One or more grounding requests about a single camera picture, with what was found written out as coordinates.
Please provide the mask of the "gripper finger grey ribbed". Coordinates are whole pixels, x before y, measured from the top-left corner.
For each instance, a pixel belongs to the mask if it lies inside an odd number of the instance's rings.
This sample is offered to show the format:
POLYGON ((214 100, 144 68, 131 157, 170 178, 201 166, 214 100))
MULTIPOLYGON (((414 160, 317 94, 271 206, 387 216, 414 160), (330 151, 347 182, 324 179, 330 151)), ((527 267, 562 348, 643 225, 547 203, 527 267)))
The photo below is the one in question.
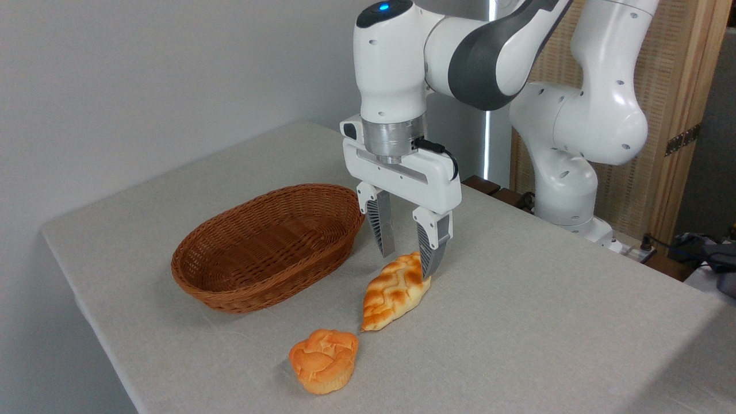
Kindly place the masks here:
POLYGON ((442 261, 447 242, 453 237, 453 212, 436 214, 423 207, 413 210, 420 247, 421 272, 427 279, 442 261))
POLYGON ((376 244, 384 258, 395 252, 390 193, 368 182, 357 186, 358 204, 370 223, 376 244))

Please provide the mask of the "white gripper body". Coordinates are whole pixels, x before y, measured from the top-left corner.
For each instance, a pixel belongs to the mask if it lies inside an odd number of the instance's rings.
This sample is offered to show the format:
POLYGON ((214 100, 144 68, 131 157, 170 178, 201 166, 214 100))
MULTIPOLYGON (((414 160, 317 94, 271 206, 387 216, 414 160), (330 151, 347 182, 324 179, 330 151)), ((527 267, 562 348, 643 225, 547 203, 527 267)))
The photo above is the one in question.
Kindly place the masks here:
POLYGON ((453 178, 453 162, 447 155, 419 149, 400 163, 381 163, 349 138, 343 139, 343 153, 353 177, 436 214, 446 214, 462 202, 461 184, 453 178))

